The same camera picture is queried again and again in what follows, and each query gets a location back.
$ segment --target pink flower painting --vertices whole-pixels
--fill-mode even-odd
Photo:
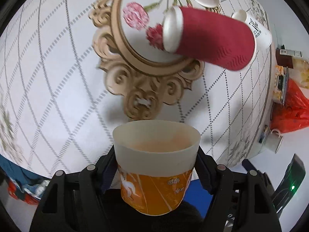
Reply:
[[[128,3],[122,11],[124,20],[131,28],[140,31],[147,26],[149,16],[140,4],[136,2]]]
[[[157,25],[154,28],[149,27],[146,31],[147,35],[146,38],[149,41],[149,44],[160,50],[164,50],[162,33],[163,33],[163,27],[159,23],[157,23]]]

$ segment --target red paper cup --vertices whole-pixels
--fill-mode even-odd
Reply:
[[[228,70],[241,70],[255,58],[256,39],[243,22],[206,10],[172,7],[163,24],[166,51]]]

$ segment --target cup rim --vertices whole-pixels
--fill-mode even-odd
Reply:
[[[242,21],[245,22],[247,20],[248,14],[247,11],[240,9],[239,11],[236,11],[233,13],[232,18],[238,21]]]
[[[125,126],[125,125],[132,125],[132,124],[136,124],[137,122],[141,122],[141,121],[170,122],[170,123],[175,123],[175,124],[178,124],[178,125],[186,126],[186,127],[190,128],[193,132],[196,133],[198,139],[197,139],[196,142],[192,142],[191,146],[186,147],[186,148],[181,149],[181,150],[173,151],[173,152],[149,152],[149,151],[141,151],[141,150],[136,150],[136,149],[134,149],[134,148],[132,148],[132,147],[130,147],[130,146],[126,146],[126,145],[122,144],[121,142],[117,142],[117,141],[116,141],[116,138],[115,138],[115,136],[114,136],[114,133],[117,132],[117,129],[123,128],[123,126]],[[126,147],[126,148],[128,148],[128,149],[130,149],[130,150],[133,150],[133,151],[135,151],[135,152],[146,153],[146,154],[173,154],[173,153],[184,152],[184,151],[186,151],[186,150],[192,149],[192,147],[194,147],[197,143],[200,143],[200,132],[199,132],[197,129],[195,129],[194,127],[192,127],[192,126],[190,126],[190,125],[187,125],[187,124],[185,124],[185,123],[180,123],[180,122],[175,122],[175,121],[169,121],[169,120],[137,120],[137,121],[127,122],[127,123],[125,123],[125,124],[122,124],[122,125],[117,126],[117,127],[113,130],[112,136],[113,136],[113,139],[114,139],[114,143],[116,142],[116,143],[118,143],[119,145],[122,145],[123,147]]]

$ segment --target cartoon print on cup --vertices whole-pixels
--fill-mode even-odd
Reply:
[[[184,187],[182,187],[182,188],[177,188],[177,189],[175,190],[175,193],[178,194],[179,192],[181,192],[181,191],[183,191],[183,190],[184,190]]]
[[[134,186],[134,184],[133,184],[132,182],[130,182],[130,181],[127,181],[127,173],[126,173],[125,171],[123,171],[123,170],[121,169],[120,166],[118,167],[118,171],[119,171],[119,173],[120,173],[121,184],[122,184],[123,187],[126,189],[127,194],[128,194],[128,198],[130,198],[131,200],[133,200],[132,197],[131,197],[132,194],[134,194],[135,196],[140,197],[140,196],[139,196],[138,194],[136,194],[136,192],[135,192],[135,186]]]
[[[167,183],[168,183],[168,185],[171,186],[173,184],[177,184],[179,181],[180,181],[179,178],[173,178],[173,179],[169,180]]]

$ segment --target red plastic bag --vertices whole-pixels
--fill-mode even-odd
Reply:
[[[298,85],[289,79],[285,106],[274,104],[270,129],[279,129],[281,133],[288,133],[307,126],[309,126],[309,100]]]

